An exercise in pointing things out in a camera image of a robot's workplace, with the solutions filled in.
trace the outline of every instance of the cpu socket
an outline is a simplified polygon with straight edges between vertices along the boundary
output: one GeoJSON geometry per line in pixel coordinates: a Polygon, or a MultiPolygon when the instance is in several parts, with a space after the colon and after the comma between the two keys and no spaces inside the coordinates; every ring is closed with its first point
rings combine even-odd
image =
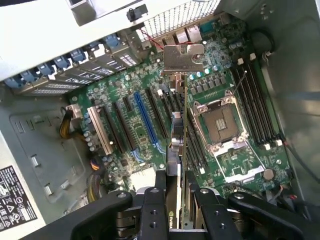
{"type": "Polygon", "coordinates": [[[201,104],[193,103],[193,117],[205,148],[215,156],[246,146],[248,132],[231,91],[225,97],[201,104]]]}

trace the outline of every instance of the warning label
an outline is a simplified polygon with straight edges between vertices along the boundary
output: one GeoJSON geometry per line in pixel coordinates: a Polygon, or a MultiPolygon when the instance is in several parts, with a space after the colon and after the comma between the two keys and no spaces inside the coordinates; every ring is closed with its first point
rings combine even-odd
{"type": "Polygon", "coordinates": [[[37,219],[12,166],[0,169],[0,232],[37,219]]]}

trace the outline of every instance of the green circuit board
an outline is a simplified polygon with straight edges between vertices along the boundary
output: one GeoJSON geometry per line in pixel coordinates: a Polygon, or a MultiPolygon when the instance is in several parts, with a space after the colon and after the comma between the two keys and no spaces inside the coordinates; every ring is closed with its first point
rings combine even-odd
{"type": "MultiPolygon", "coordinates": [[[[254,52],[253,45],[251,44],[250,36],[246,32],[246,24],[239,20],[233,19],[231,23],[222,25],[218,20],[212,20],[200,26],[202,39],[205,41],[204,45],[204,68],[206,72],[191,72],[188,73],[188,107],[192,108],[195,101],[206,104],[218,100],[225,96],[226,90],[232,91],[235,87],[235,82],[232,77],[230,67],[240,56],[248,55],[254,52]]],[[[170,138],[161,136],[161,130],[156,123],[156,116],[152,111],[151,104],[147,98],[145,89],[149,88],[156,101],[156,106],[160,113],[160,118],[163,121],[168,135],[171,135],[171,120],[168,118],[166,108],[157,94],[159,89],[168,87],[169,80],[166,77],[161,77],[161,71],[164,68],[163,53],[156,53],[155,49],[151,50],[149,56],[145,59],[144,63],[132,67],[128,70],[111,75],[99,82],[92,83],[89,86],[75,90],[69,94],[68,98],[71,104],[78,104],[81,111],[85,116],[87,108],[94,105],[105,105],[111,112],[112,120],[116,125],[116,130],[123,142],[126,142],[125,132],[117,119],[116,113],[113,110],[112,103],[117,102],[125,120],[126,125],[132,135],[132,138],[137,145],[137,152],[141,159],[146,163],[140,166],[135,160],[132,152],[127,149],[127,152],[120,153],[115,147],[115,151],[108,156],[112,161],[112,165],[108,167],[108,171],[112,176],[116,176],[124,180],[124,188],[129,188],[129,184],[125,181],[129,179],[132,173],[139,172],[143,169],[153,167],[155,170],[161,168],[162,164],[166,163],[165,154],[161,153],[154,144],[151,143],[148,135],[147,127],[140,114],[138,105],[134,99],[133,93],[139,92],[144,105],[147,109],[149,117],[153,123],[154,131],[159,139],[159,145],[162,149],[170,144],[170,138]],[[132,111],[128,111],[127,106],[123,100],[124,97],[128,98],[129,104],[132,106],[132,111]]],[[[270,114],[272,125],[276,132],[279,132],[277,119],[272,107],[272,102],[269,98],[266,84],[261,73],[258,60],[254,61],[254,68],[257,72],[258,81],[263,91],[263,96],[270,114]]],[[[177,106],[174,101],[174,96],[169,93],[172,104],[177,106]]],[[[250,135],[250,128],[248,121],[244,114],[243,105],[238,99],[240,113],[244,118],[244,124],[248,129],[250,135]]],[[[105,126],[107,133],[110,132],[106,119],[101,117],[101,121],[105,126]]],[[[92,127],[87,119],[83,119],[81,123],[82,130],[91,131],[92,127]]],[[[200,139],[199,132],[196,131],[194,136],[200,139]]],[[[255,191],[264,191],[273,188],[277,184],[286,184],[289,182],[287,171],[290,169],[287,154],[283,146],[272,147],[270,150],[263,150],[257,146],[251,136],[248,142],[252,146],[242,147],[240,149],[231,149],[227,153],[220,155],[218,161],[224,169],[226,176],[235,174],[245,174],[252,168],[259,166],[259,159],[267,168],[273,169],[276,174],[272,181],[265,181],[262,174],[256,174],[254,179],[244,183],[246,187],[255,191]]],[[[204,148],[201,144],[202,152],[205,155],[207,167],[204,172],[199,169],[193,169],[199,184],[203,187],[214,187],[225,182],[224,177],[220,171],[216,159],[204,148]]],[[[223,195],[228,194],[233,189],[223,188],[220,189],[223,195]]]]}

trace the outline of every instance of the blue pcie slot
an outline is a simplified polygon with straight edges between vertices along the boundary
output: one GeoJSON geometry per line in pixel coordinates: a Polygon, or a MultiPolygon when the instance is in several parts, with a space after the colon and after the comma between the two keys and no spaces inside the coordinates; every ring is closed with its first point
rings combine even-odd
{"type": "Polygon", "coordinates": [[[153,129],[152,122],[148,116],[146,106],[141,99],[141,95],[138,92],[135,92],[133,94],[133,96],[134,96],[136,103],[138,104],[139,111],[142,115],[142,119],[144,121],[144,124],[146,125],[146,128],[147,128],[149,137],[151,138],[152,144],[157,144],[158,138],[157,138],[157,135],[153,129]]]}

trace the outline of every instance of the motherboard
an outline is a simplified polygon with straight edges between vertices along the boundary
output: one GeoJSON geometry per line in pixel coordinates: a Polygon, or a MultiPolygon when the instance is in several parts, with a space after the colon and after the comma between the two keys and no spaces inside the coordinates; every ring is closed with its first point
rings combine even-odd
{"type": "MultiPolygon", "coordinates": [[[[187,168],[202,187],[218,186],[222,195],[236,191],[224,183],[257,192],[289,183],[288,157],[246,24],[215,18],[198,27],[204,71],[187,75],[187,168]]],[[[163,69],[163,52],[154,46],[142,64],[68,95],[80,107],[90,151],[118,188],[153,186],[155,171],[166,169],[181,99],[163,69]]]]}

